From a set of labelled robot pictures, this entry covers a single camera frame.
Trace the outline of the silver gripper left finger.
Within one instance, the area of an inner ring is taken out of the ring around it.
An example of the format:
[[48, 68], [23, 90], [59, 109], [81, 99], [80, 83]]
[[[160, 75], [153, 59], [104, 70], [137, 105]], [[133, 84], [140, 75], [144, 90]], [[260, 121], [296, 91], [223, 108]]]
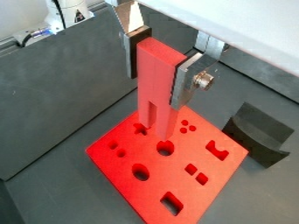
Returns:
[[144, 24], [139, 2], [129, 0], [115, 8], [125, 49], [127, 76], [136, 77], [136, 44], [152, 36], [152, 29]]

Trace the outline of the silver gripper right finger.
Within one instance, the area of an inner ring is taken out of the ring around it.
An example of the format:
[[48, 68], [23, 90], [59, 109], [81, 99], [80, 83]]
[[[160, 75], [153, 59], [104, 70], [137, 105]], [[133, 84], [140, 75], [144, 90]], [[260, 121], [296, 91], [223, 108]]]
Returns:
[[179, 110], [192, 98], [199, 88], [207, 91], [213, 83], [213, 76], [208, 74], [208, 68], [219, 61], [225, 43], [203, 31], [197, 37], [192, 49], [185, 53], [187, 59], [179, 64], [172, 81], [172, 93], [169, 104]]

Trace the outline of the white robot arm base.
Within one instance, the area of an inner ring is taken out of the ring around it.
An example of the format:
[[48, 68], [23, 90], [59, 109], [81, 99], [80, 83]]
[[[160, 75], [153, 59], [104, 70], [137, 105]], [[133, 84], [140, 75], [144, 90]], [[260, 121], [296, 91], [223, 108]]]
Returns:
[[13, 35], [16, 45], [25, 47], [93, 17], [85, 0], [45, 0], [48, 15], [41, 23]]

